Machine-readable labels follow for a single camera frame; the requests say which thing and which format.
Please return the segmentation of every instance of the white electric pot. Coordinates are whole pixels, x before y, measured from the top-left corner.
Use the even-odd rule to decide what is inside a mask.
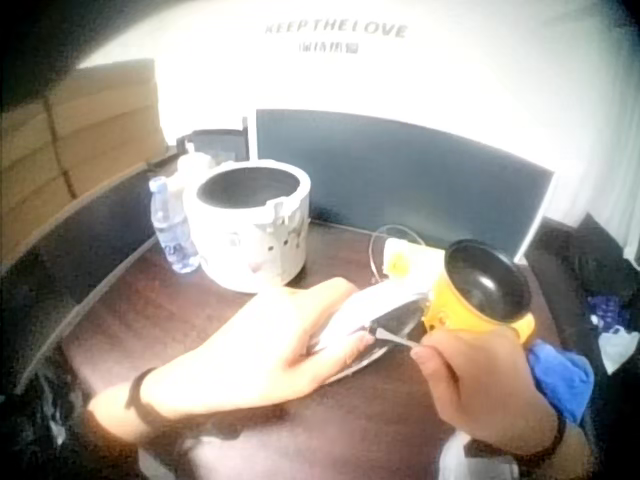
[[[309,176],[274,160],[227,162],[184,193],[191,237],[209,277],[255,293],[289,282],[306,257]]]

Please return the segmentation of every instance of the wooden desk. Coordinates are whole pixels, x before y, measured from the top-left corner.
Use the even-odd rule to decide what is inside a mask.
[[[307,263],[293,286],[341,275],[370,285],[370,236],[313,224]],[[557,343],[535,279],[532,309],[539,334]],[[131,380],[197,347],[250,295],[225,290],[198,270],[178,275],[154,245],[136,260],[65,338],[64,351],[92,393]],[[440,449],[451,433],[406,349],[254,422],[233,441],[200,441],[189,469],[216,479],[437,478]]]

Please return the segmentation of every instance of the yellow mug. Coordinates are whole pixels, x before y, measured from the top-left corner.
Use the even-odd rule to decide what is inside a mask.
[[[427,331],[486,332],[507,325],[524,343],[535,329],[530,304],[526,277],[504,253],[476,240],[460,240],[445,253],[444,271],[422,320]]]

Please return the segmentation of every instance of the stacked cardboard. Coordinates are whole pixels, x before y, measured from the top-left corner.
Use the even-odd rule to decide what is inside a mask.
[[[166,150],[153,61],[79,69],[2,116],[2,261],[74,199]]]
[[[49,102],[60,165],[78,196],[166,149],[151,60],[76,70]]]
[[[42,101],[2,115],[2,260],[71,203]]]

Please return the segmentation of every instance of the black bracelet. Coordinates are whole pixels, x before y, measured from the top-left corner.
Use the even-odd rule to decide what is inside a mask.
[[[142,382],[147,377],[147,375],[149,375],[154,370],[155,368],[145,370],[133,379],[133,381],[131,382],[131,387],[129,387],[129,396],[127,397],[127,401],[124,404],[127,410],[133,408],[140,420],[142,420],[144,424],[151,428],[157,428],[169,422],[169,419],[163,417],[150,405],[145,405],[144,403],[142,403],[142,400],[140,399],[140,387],[142,386]]]
[[[553,437],[553,441],[551,444],[539,452],[536,452],[532,455],[514,455],[511,456],[516,461],[519,467],[524,468],[526,470],[535,470],[539,468],[543,463],[553,457],[558,450],[558,447],[562,443],[564,439],[564,434],[567,430],[567,419],[564,418],[560,412],[556,410],[556,418],[558,421],[558,426],[556,427],[556,434]]]

